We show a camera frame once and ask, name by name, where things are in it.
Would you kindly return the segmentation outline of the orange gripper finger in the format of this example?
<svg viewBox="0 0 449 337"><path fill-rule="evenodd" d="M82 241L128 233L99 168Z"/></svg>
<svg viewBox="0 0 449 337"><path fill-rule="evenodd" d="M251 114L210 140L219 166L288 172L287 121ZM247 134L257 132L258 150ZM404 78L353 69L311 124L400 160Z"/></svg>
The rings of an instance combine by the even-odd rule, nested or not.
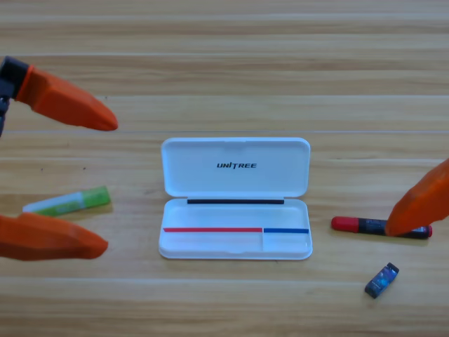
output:
<svg viewBox="0 0 449 337"><path fill-rule="evenodd" d="M448 217L448 159L434 167L393 207L386 225L399 236Z"/></svg>
<svg viewBox="0 0 449 337"><path fill-rule="evenodd" d="M77 224L21 213L1 217L1 257L22 261L56 259L94 259L100 257L108 242Z"/></svg>

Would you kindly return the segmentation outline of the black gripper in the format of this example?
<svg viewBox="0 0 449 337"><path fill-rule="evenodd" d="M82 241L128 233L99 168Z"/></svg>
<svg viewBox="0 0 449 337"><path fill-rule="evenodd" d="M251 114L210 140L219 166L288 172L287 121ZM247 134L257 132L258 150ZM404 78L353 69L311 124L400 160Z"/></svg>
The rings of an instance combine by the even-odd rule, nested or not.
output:
<svg viewBox="0 0 449 337"><path fill-rule="evenodd" d="M39 70L17 58L1 63L1 134L10 101L29 105L32 111L71 126L114 131L119 123L114 113L89 92Z"/></svg>

